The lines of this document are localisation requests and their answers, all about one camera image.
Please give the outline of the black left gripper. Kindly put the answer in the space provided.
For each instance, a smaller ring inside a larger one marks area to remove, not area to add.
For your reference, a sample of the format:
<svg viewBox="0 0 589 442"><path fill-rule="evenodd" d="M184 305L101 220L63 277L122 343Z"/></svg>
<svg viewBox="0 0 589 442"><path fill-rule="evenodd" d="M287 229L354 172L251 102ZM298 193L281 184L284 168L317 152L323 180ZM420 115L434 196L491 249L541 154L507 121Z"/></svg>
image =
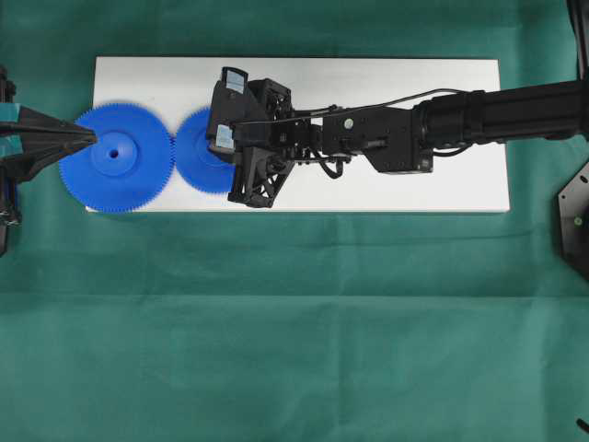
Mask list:
<svg viewBox="0 0 589 442"><path fill-rule="evenodd" d="M1 67L1 255L8 244L8 231L21 220L17 184L33 180L43 169L97 142L91 129L53 118L14 103L15 84ZM74 135L86 139L46 145L23 152L20 134Z"/></svg>

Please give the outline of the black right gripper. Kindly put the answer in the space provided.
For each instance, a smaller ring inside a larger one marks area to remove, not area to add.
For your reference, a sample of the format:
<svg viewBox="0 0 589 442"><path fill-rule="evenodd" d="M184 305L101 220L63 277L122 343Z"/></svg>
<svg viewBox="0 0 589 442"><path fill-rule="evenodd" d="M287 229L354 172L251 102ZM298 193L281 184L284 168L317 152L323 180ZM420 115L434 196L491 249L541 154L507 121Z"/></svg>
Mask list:
<svg viewBox="0 0 589 442"><path fill-rule="evenodd" d="M307 112L293 109L291 90L269 78L249 80L224 67L215 84L207 138L231 130L236 164L228 201L272 208L295 164L324 164L321 134Z"/></svg>

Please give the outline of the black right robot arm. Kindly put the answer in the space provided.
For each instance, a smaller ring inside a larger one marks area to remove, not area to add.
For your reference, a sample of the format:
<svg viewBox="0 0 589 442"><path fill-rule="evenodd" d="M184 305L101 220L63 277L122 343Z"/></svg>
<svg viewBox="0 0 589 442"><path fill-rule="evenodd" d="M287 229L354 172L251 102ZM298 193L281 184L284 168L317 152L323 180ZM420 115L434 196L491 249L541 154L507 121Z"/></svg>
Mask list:
<svg viewBox="0 0 589 442"><path fill-rule="evenodd" d="M226 67L205 138L210 153L235 169L229 200L270 208L297 165L316 164L335 180L363 156L380 173L429 173L436 158L473 145L588 133L586 79L495 92L438 88L410 103L407 110L400 99L298 110L288 87Z"/></svg>

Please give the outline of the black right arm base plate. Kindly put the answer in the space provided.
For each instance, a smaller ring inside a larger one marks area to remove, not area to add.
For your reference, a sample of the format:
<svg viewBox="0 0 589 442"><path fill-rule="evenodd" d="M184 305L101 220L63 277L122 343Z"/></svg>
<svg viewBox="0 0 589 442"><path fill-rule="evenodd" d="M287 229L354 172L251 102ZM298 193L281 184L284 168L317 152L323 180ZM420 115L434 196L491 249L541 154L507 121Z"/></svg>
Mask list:
<svg viewBox="0 0 589 442"><path fill-rule="evenodd" d="M588 164L558 194L563 259L588 279Z"/></svg>

